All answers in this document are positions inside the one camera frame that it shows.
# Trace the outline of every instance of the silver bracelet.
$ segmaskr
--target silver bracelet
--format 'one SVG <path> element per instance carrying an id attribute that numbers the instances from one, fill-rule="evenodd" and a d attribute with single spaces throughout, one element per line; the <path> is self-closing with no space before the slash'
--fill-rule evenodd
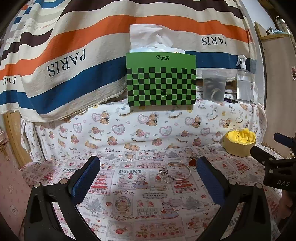
<path id="1" fill-rule="evenodd" d="M 168 174 L 168 170 L 166 170 L 166 166 L 169 165 L 169 164 L 177 164 L 177 165 L 182 165 L 182 166 L 185 166 L 188 170 L 189 170 L 189 175 L 185 178 L 175 178 L 175 177 L 172 177 L 171 175 Z M 159 170 L 158 173 L 162 176 L 162 180 L 166 183 L 172 183 L 173 181 L 183 181 L 183 180 L 186 180 L 190 177 L 191 175 L 191 169 L 189 166 L 183 164 L 183 163 L 180 163 L 180 162 L 177 162 L 177 161 L 172 161 L 172 162 L 169 162 L 167 163 L 167 165 L 163 168 L 163 170 Z"/>

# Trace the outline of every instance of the pink fabric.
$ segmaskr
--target pink fabric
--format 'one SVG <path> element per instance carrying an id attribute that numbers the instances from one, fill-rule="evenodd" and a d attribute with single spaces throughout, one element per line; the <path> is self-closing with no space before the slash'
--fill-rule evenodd
<path id="1" fill-rule="evenodd" d="M 8 145 L 6 132 L 0 132 L 0 212 L 8 226 L 19 235 L 22 220 L 25 217 L 30 187 L 25 183 L 21 172 L 13 165 L 15 157 Z"/>

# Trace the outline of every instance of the metal bolt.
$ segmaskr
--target metal bolt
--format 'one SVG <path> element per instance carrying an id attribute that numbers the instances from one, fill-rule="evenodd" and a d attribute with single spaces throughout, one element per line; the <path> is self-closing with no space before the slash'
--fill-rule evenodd
<path id="1" fill-rule="evenodd" d="M 35 188 L 38 188 L 40 186 L 40 182 L 36 182 L 36 183 L 34 183 L 34 187 Z"/>
<path id="2" fill-rule="evenodd" d="M 262 188 L 262 184 L 261 183 L 256 183 L 256 187 L 261 189 Z"/>
<path id="3" fill-rule="evenodd" d="M 236 182 L 236 180 L 233 180 L 233 179 L 229 179 L 229 184 L 231 184 L 231 185 L 235 185 L 237 182 Z"/>
<path id="4" fill-rule="evenodd" d="M 66 184 L 68 182 L 67 178 L 63 178 L 60 180 L 60 184 Z"/>

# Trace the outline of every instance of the spray bottle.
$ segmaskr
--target spray bottle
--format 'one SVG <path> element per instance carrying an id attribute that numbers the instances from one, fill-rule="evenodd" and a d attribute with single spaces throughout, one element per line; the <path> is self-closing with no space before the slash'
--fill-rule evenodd
<path id="1" fill-rule="evenodd" d="M 237 99 L 246 103 L 250 103 L 251 100 L 251 74 L 247 71 L 246 62 L 247 58 L 244 55 L 240 55 L 237 60 L 236 66 L 240 65 L 240 69 L 237 70 Z"/>

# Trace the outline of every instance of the hand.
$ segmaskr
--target hand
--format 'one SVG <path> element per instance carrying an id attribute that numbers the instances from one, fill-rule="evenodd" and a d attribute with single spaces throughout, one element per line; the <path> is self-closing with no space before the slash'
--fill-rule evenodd
<path id="1" fill-rule="evenodd" d="M 282 190 L 281 192 L 282 197 L 279 201 L 279 211 L 278 211 L 278 216 L 281 219 L 285 219 L 291 215 L 291 210 L 290 207 L 293 205 L 292 199 L 289 197 L 289 194 L 287 191 Z"/>

